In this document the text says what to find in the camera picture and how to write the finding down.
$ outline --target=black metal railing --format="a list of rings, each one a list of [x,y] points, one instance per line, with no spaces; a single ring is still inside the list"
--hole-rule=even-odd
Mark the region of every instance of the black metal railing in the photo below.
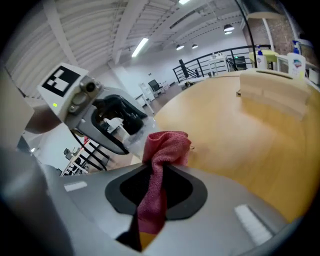
[[[263,49],[271,49],[270,44],[261,44],[260,48]],[[224,50],[218,50],[214,53],[209,53],[203,56],[200,56],[198,58],[195,58],[193,60],[190,60],[186,63],[183,63],[183,65],[179,65],[175,68],[173,68],[173,72],[175,74],[176,79],[179,83],[182,81],[188,79],[188,78],[199,78],[199,77],[206,77],[210,76],[210,65],[213,65],[213,63],[209,63],[210,56],[217,53],[224,53],[226,56],[226,62],[227,65],[219,65],[219,62],[216,62],[216,67],[211,67],[212,71],[217,70],[219,72],[224,71],[235,71],[235,70],[245,70],[247,68],[251,68],[252,62],[249,58],[249,49],[252,49],[252,46],[241,46],[241,47],[235,47],[235,48],[229,48]],[[273,70],[273,63],[270,62],[270,69]]]

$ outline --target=red towel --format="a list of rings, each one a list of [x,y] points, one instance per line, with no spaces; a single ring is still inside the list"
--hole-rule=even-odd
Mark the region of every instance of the red towel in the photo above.
[[[140,232],[157,234],[164,226],[167,197],[162,188],[163,164],[186,165],[190,144],[188,134],[183,131],[161,131],[148,136],[142,162],[151,162],[153,173],[148,191],[137,209]]]

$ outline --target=white bottle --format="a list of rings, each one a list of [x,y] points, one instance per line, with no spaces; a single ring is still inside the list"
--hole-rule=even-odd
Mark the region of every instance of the white bottle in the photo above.
[[[299,53],[299,42],[293,41],[294,48],[292,53],[288,53],[288,73],[294,78],[305,77],[306,72],[306,58],[300,55]]]
[[[256,65],[258,69],[266,70],[268,69],[268,63],[266,56],[263,55],[262,51],[260,50],[260,46],[258,45],[258,54],[256,56]]]

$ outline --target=black chair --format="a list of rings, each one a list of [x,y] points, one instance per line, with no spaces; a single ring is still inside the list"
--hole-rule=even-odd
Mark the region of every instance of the black chair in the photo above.
[[[160,95],[161,93],[166,93],[164,87],[161,83],[158,83],[156,80],[152,80],[151,82],[148,82],[151,89],[153,90],[153,95]]]

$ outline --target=white ceiling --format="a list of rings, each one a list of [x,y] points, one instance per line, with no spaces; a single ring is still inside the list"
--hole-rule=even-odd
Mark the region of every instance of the white ceiling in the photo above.
[[[60,62],[92,71],[131,55],[185,44],[225,24],[242,20],[233,0],[43,0],[30,11],[1,60],[28,97]]]

